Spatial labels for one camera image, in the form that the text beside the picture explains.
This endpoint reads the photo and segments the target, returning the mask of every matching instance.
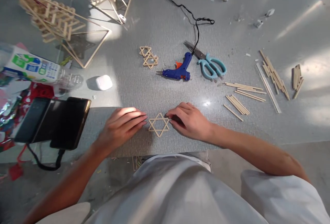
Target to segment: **hand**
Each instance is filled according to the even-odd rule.
[[[141,129],[147,123],[146,119],[146,113],[135,107],[116,109],[93,145],[98,153],[107,157]]]
[[[172,119],[169,122],[184,136],[208,142],[212,133],[212,123],[192,104],[182,102],[176,108],[169,110],[166,116]]]

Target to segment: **scissors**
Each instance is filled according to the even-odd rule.
[[[185,41],[184,44],[193,53],[194,45],[188,41]],[[201,65],[202,74],[205,78],[213,80],[220,76],[222,79],[222,77],[227,73],[227,68],[223,62],[217,58],[210,57],[210,53],[205,55],[199,49],[195,48],[194,55],[199,59],[197,64]]]

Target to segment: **table surface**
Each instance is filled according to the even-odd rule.
[[[283,94],[276,96],[282,114],[276,113],[269,95],[265,97],[266,102],[261,103],[234,94],[251,113],[242,117],[244,122],[222,106],[231,105],[225,95],[233,94],[234,88],[225,86],[220,79],[212,83],[202,77],[196,57],[188,67],[192,78],[189,82],[156,75],[157,70],[173,69],[175,62],[182,60],[187,52],[184,40],[195,41],[196,33],[189,14],[186,16],[167,0],[132,0],[127,22],[120,26],[97,10],[91,10],[88,0],[59,1],[72,5],[78,14],[93,17],[94,21],[112,30],[87,69],[73,66],[86,82],[68,95],[91,99],[92,104],[78,148],[67,152],[63,160],[70,160],[88,148],[115,107],[134,106],[147,112],[149,118],[155,118],[158,113],[165,114],[182,101],[191,102],[214,123],[274,144],[329,140],[330,26],[329,11],[321,0],[229,0],[227,3],[221,0],[175,0],[188,7],[195,17],[215,20],[214,25],[199,26],[198,48],[225,63],[228,73],[224,81],[265,89],[255,66],[256,60],[262,62],[258,50],[263,49],[292,97],[291,69],[301,65],[305,81],[298,98],[287,101]],[[261,28],[255,28],[253,23],[272,8],[275,9],[274,15],[264,19]],[[29,17],[17,5],[17,0],[7,0],[2,9],[1,16],[7,23],[0,24],[1,40],[12,44],[23,42],[30,52],[53,61],[63,58],[63,53],[59,53],[54,44],[41,42],[39,32],[29,24]],[[236,21],[237,15],[243,20]],[[95,29],[95,26],[88,24],[88,29]],[[87,36],[87,40],[93,43],[100,39],[100,35]],[[139,47],[144,45],[151,46],[153,54],[159,57],[159,65],[151,70],[143,67],[143,58],[139,55]],[[106,91],[95,89],[95,77],[101,75],[111,77],[112,88]],[[216,148],[181,136],[171,126],[161,138],[148,132],[148,127],[147,124],[146,130],[140,131],[113,156]],[[47,145],[43,147],[44,156],[56,158],[57,152]]]

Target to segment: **black cable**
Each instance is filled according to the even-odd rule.
[[[64,149],[60,149],[58,151],[58,156],[57,156],[57,159],[56,159],[55,167],[49,167],[49,166],[45,166],[44,164],[41,164],[41,162],[39,161],[37,155],[30,148],[30,144],[29,143],[27,143],[26,146],[27,146],[28,150],[30,150],[30,152],[32,153],[34,159],[37,162],[38,167],[40,167],[41,169],[46,170],[46,171],[56,171],[57,169],[59,169],[61,167],[62,156],[63,156],[63,154],[65,152]]]
[[[187,10],[188,11],[188,13],[190,13],[191,14],[191,16],[192,16],[192,18],[195,20],[195,25],[196,25],[196,28],[197,28],[197,42],[195,43],[195,47],[194,47],[194,50],[193,50],[193,52],[192,52],[192,55],[195,53],[195,49],[196,49],[196,46],[197,46],[197,44],[198,44],[198,42],[199,42],[199,28],[198,28],[198,24],[197,24],[197,21],[208,21],[211,25],[213,25],[214,24],[214,20],[212,20],[212,19],[209,19],[209,18],[195,18],[194,17],[194,14],[189,10],[189,9],[187,9],[186,8],[186,6],[184,6],[183,4],[177,4],[175,1],[173,1],[173,0],[169,0],[171,3],[173,3],[175,6],[177,6],[178,8],[180,8],[180,7],[183,7],[185,10]]]

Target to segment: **person's left hand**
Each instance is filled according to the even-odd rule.
[[[146,113],[135,107],[116,109],[93,143],[98,153],[107,157],[113,150],[123,145],[147,122]]]

